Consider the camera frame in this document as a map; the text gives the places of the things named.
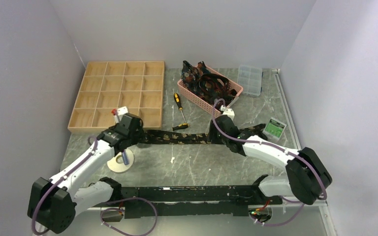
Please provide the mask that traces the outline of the black gold patterned tie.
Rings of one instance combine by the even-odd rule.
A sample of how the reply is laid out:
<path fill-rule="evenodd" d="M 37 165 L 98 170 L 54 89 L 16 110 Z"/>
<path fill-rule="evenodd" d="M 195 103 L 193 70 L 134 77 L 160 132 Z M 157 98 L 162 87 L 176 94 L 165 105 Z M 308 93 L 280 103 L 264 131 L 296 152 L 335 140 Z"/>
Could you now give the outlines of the black gold patterned tie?
<path fill-rule="evenodd" d="M 263 133 L 265 126 L 266 124 L 261 123 L 247 128 L 239 128 L 239 131 L 251 135 L 258 135 L 260 138 L 268 141 L 268 137 Z M 138 141 L 138 143 L 151 145 L 224 144 L 215 136 L 210 138 L 209 133 L 188 134 L 162 130 L 146 130 L 143 137 Z"/>

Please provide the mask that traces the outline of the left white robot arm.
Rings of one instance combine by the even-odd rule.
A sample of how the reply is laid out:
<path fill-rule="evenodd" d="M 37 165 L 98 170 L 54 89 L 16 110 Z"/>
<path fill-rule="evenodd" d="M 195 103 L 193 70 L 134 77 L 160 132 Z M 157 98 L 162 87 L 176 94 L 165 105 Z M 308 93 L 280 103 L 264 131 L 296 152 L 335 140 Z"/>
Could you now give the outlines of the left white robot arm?
<path fill-rule="evenodd" d="M 107 161 L 137 144 L 144 136 L 143 120 L 131 113 L 98 134 L 90 147 L 67 168 L 49 179 L 38 178 L 31 187 L 27 215 L 36 236 L 59 234 L 75 216 L 99 203 L 114 207 L 121 202 L 122 186 L 103 177 L 94 185 L 82 184 Z"/>

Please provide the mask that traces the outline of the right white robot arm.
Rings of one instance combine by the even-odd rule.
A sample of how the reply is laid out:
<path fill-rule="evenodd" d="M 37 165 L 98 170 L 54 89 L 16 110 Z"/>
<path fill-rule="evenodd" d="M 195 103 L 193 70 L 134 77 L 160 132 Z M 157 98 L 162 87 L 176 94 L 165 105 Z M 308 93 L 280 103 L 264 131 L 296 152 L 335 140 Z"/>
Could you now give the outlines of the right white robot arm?
<path fill-rule="evenodd" d="M 270 142 L 264 135 L 264 124 L 238 128 L 228 115 L 211 119 L 209 141 L 224 144 L 233 153 L 258 158 L 283 169 L 284 176 L 263 175 L 254 184 L 252 199 L 263 204 L 270 197 L 290 196 L 312 205 L 327 199 L 332 177 L 316 152 L 309 148 L 287 148 Z"/>

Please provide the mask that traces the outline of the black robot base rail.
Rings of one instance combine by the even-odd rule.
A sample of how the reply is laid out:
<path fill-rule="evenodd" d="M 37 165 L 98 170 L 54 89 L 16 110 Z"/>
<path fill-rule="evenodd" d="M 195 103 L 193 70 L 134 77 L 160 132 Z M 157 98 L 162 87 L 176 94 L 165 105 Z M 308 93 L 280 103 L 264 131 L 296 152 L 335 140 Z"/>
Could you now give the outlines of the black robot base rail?
<path fill-rule="evenodd" d="M 219 215 L 248 216 L 264 205 L 281 205 L 278 196 L 266 197 L 258 185 L 123 187 L 126 219 L 154 216 Z"/>

